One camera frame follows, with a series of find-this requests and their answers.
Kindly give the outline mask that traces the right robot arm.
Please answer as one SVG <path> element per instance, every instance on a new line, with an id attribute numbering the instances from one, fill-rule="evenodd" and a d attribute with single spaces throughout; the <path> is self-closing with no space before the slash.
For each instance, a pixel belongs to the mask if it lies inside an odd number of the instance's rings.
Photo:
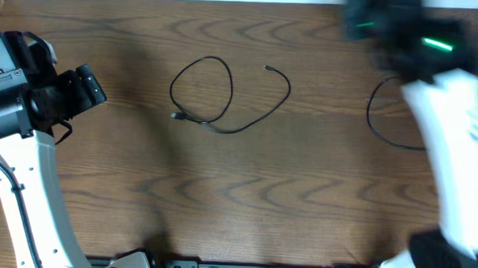
<path id="1" fill-rule="evenodd" d="M 478 268 L 478 52 L 465 25 L 422 0 L 346 0 L 351 40 L 368 39 L 394 72 L 419 127 L 439 222 L 375 268 Z"/>

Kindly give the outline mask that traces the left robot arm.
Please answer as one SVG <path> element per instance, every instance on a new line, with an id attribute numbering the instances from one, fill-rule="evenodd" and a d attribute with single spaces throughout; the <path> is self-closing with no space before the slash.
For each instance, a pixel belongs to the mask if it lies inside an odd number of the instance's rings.
<path id="1" fill-rule="evenodd" d="M 89 66 L 0 69 L 0 200 L 18 268 L 94 268 L 60 188 L 52 126 L 107 101 Z"/>

